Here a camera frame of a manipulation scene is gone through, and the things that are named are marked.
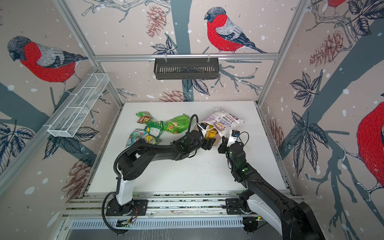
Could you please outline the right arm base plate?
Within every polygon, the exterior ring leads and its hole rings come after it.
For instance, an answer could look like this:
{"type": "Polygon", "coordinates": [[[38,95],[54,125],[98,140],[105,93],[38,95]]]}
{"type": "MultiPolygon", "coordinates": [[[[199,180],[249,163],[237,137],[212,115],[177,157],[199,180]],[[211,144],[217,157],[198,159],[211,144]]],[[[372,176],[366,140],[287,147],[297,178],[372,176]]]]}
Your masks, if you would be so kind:
{"type": "Polygon", "coordinates": [[[254,199],[226,199],[221,207],[227,215],[262,215],[268,212],[262,203],[254,199]]]}

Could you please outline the large green chip bag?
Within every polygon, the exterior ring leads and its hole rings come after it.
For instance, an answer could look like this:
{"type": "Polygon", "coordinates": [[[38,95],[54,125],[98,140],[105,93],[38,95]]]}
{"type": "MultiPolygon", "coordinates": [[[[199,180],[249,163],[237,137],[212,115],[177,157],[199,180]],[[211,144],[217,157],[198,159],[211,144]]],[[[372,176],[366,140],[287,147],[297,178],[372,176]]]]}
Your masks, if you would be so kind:
{"type": "Polygon", "coordinates": [[[163,131],[171,134],[180,134],[186,131],[190,125],[190,117],[183,114],[164,123],[163,131]]]}

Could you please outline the small green snack pack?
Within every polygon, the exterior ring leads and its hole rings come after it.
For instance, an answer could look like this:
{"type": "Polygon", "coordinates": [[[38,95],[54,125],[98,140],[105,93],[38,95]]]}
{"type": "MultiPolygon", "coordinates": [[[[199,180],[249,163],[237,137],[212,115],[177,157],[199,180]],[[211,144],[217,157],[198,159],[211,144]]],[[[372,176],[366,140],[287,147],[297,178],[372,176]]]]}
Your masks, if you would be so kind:
{"type": "Polygon", "coordinates": [[[163,128],[164,128],[164,122],[163,121],[157,122],[157,121],[151,119],[147,122],[147,126],[145,127],[145,131],[148,132],[149,135],[151,135],[155,138],[158,138],[162,134],[163,128]]]}

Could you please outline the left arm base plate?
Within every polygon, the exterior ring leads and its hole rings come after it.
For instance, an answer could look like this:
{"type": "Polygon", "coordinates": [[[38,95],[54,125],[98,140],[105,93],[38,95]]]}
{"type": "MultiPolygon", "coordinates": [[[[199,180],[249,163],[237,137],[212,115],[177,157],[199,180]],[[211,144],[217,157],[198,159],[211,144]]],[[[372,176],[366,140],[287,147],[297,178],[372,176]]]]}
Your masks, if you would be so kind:
{"type": "Polygon", "coordinates": [[[119,205],[113,198],[106,206],[106,216],[145,216],[148,207],[148,200],[133,199],[125,205],[119,205]]]}

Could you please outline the printed white paper bag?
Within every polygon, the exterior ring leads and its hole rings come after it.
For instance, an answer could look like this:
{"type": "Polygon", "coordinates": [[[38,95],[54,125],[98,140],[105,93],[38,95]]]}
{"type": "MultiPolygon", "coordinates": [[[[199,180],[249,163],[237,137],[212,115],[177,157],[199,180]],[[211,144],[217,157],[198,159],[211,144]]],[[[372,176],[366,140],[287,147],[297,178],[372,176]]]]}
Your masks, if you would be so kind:
{"type": "Polygon", "coordinates": [[[231,130],[239,130],[244,121],[222,108],[216,108],[208,117],[198,123],[206,123],[207,125],[214,126],[218,131],[218,134],[214,137],[216,139],[214,146],[217,146],[222,137],[229,138],[231,130]]]}

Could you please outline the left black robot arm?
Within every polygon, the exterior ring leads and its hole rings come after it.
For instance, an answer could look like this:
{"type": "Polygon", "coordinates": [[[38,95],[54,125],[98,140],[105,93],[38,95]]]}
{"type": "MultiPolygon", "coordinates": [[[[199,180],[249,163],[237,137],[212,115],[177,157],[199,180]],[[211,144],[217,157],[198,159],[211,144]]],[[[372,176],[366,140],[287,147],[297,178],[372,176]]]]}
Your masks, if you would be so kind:
{"type": "Polygon", "coordinates": [[[151,162],[180,161],[193,158],[199,149],[211,150],[216,138],[207,139],[207,132],[206,124],[201,127],[198,116],[194,114],[190,118],[185,135],[168,145],[152,145],[145,140],[138,140],[125,148],[113,164],[117,175],[116,190],[105,196],[101,207],[101,216],[107,228],[117,235],[125,235],[129,230],[114,228],[108,223],[106,216],[127,216],[133,212],[134,216],[129,219],[129,223],[133,223],[139,216],[139,209],[133,200],[136,179],[151,162]]]}

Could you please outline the colourful candy snack bag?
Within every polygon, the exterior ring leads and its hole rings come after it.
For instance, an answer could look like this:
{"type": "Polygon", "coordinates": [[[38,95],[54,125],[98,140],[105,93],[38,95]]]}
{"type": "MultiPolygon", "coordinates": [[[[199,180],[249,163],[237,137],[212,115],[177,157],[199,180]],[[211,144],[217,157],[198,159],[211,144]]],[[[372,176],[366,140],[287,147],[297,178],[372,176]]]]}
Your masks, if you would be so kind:
{"type": "Polygon", "coordinates": [[[142,139],[147,132],[143,129],[135,129],[129,136],[126,148],[132,146],[134,143],[136,143],[138,140],[142,139]]]}

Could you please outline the black hanging wall basket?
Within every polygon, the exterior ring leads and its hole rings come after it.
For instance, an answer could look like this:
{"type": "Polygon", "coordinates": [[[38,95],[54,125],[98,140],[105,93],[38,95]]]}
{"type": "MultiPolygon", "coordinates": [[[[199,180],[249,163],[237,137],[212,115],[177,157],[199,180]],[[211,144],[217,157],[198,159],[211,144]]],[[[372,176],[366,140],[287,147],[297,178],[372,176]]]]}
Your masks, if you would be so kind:
{"type": "Polygon", "coordinates": [[[157,80],[214,80],[219,77],[218,58],[156,59],[157,80]]]}

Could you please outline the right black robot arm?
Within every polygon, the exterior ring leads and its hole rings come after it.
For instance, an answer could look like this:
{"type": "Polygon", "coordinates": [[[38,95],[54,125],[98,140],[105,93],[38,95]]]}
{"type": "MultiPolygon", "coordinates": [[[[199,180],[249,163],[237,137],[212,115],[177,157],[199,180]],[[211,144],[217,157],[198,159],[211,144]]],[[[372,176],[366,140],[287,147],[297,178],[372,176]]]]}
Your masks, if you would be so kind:
{"type": "Polygon", "coordinates": [[[244,145],[223,137],[218,148],[225,154],[235,181],[246,188],[239,195],[240,208],[266,220],[284,240],[324,240],[311,207],[297,203],[269,184],[246,160],[244,145]]]}

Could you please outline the yellow snack pack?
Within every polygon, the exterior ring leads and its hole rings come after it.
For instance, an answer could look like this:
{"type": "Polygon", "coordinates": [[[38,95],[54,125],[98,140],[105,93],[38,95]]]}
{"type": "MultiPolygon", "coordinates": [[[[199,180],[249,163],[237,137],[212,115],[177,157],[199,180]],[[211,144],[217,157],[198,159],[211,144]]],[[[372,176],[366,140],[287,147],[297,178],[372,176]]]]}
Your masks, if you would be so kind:
{"type": "Polygon", "coordinates": [[[218,131],[212,125],[207,125],[205,139],[210,140],[218,134],[218,131]]]}

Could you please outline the green red snack pack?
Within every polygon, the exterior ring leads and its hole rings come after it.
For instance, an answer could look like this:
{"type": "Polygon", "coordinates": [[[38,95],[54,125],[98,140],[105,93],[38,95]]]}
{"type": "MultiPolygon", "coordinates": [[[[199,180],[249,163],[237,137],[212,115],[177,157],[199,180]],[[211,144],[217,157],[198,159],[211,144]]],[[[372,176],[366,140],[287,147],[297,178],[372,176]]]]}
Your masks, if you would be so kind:
{"type": "Polygon", "coordinates": [[[147,124],[153,119],[149,112],[139,112],[136,116],[139,118],[137,121],[138,124],[147,124]]]}

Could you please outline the aluminium mounting rail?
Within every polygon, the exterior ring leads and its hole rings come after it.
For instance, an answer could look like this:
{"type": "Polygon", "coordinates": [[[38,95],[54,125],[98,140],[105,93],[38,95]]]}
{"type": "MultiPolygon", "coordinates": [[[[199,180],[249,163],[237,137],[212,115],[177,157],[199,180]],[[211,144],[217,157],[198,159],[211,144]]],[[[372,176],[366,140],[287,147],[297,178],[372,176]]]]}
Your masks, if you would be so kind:
{"type": "MultiPolygon", "coordinates": [[[[225,199],[237,198],[240,191],[235,192],[163,192],[134,193],[136,201],[147,200],[145,217],[221,217],[226,215],[223,208],[225,199]]],[[[102,202],[106,193],[90,194],[72,199],[66,206],[63,217],[100,217],[102,202]]]]}

